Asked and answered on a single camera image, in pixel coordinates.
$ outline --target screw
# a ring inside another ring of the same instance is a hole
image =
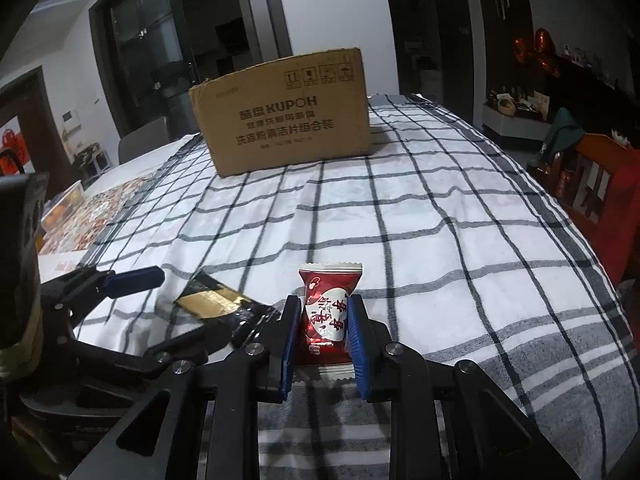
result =
[[[184,359],[180,359],[171,365],[171,370],[174,371],[174,374],[185,374],[191,370],[191,363]]]
[[[404,347],[402,346],[402,343],[392,341],[391,343],[387,343],[385,345],[385,351],[389,355],[400,355],[402,352],[404,352]]]
[[[260,355],[264,352],[264,345],[262,343],[249,343],[244,347],[244,351],[249,355]]]
[[[171,356],[169,355],[168,352],[158,352],[154,357],[156,358],[156,361],[158,361],[159,363],[165,363],[169,359],[171,359]]]
[[[469,359],[462,359],[462,361],[458,361],[458,368],[465,374],[472,374],[478,369],[478,365]]]

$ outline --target plaid tablecloth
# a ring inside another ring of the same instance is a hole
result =
[[[192,329],[174,299],[200,268],[263,303],[302,294],[303,262],[364,265],[369,315],[425,357],[478,362],[584,479],[638,430],[635,352],[615,291],[558,204],[435,104],[370,100],[371,156],[220,178],[185,145],[84,258],[160,265],[162,287],[108,300],[78,337],[139,353]],[[260,406],[264,478],[386,478],[388,406],[353,383],[297,383]]]

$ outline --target cardboard box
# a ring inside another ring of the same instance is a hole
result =
[[[189,90],[221,176],[370,150],[357,48],[263,63]]]

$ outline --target red cloth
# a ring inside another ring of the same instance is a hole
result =
[[[622,280],[639,225],[640,164],[630,164],[613,176],[591,241],[614,286]]]

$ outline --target fragile symbol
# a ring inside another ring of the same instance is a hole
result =
[[[322,84],[335,83],[335,66],[320,65],[320,81]]]
[[[351,63],[340,63],[338,65],[338,79],[340,81],[353,81],[353,66]]]
[[[302,69],[302,81],[305,86],[318,84],[318,70],[316,70],[315,66]]]
[[[302,86],[297,70],[289,70],[288,72],[285,72],[284,82],[287,86],[287,90],[291,90],[292,88],[300,88]]]

